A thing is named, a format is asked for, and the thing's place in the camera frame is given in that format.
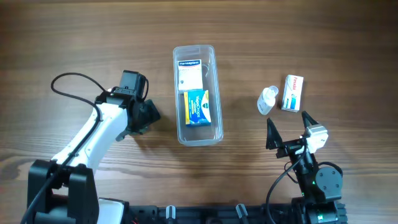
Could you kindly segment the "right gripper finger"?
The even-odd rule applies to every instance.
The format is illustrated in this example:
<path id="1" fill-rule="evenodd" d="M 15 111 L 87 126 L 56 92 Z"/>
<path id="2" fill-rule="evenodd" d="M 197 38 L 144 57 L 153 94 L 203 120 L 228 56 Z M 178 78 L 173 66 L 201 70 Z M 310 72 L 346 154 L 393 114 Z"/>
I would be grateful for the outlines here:
<path id="1" fill-rule="evenodd" d="M 282 138 L 270 118 L 267 118 L 267 139 L 266 148 L 269 150 L 278 149 L 282 146 Z"/>
<path id="2" fill-rule="evenodd" d="M 306 111 L 302 111 L 302 119 L 305 128 L 318 124 Z"/>

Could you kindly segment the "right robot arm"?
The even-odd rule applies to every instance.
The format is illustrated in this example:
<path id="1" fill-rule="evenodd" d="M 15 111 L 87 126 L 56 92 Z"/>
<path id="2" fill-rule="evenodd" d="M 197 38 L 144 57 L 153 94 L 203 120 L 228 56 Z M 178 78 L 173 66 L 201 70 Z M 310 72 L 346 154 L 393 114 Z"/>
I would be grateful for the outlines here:
<path id="1" fill-rule="evenodd" d="M 306 111 L 302 112 L 304 133 L 291 141 L 283 141 L 275 124 L 267 119 L 266 148 L 277 151 L 278 159 L 288 157 L 291 166 L 271 185 L 267 196 L 265 213 L 268 223 L 347 223 L 342 198 L 343 170 L 332 162 L 317 162 L 315 152 L 327 139 L 327 129 L 315 121 Z M 293 198 L 286 215 L 274 218 L 270 197 L 276 185 L 294 171 L 301 197 Z"/>

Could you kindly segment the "blue yellow VapoDrops box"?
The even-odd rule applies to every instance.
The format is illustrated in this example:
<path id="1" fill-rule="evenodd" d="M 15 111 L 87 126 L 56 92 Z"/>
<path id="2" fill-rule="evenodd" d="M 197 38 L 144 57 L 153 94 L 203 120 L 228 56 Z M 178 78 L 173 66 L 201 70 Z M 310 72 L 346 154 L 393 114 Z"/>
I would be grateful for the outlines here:
<path id="1" fill-rule="evenodd" d="M 183 93 L 185 105 L 185 124 L 203 126 L 211 124 L 208 90 L 192 90 Z"/>

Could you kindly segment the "Hansaplast plaster box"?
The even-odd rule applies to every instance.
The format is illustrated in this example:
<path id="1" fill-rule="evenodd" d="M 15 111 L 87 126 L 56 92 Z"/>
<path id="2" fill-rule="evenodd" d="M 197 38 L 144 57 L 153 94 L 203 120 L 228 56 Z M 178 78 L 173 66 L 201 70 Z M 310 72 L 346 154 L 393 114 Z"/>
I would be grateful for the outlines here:
<path id="1" fill-rule="evenodd" d="M 203 88 L 201 59 L 178 61 L 178 90 L 190 91 Z"/>

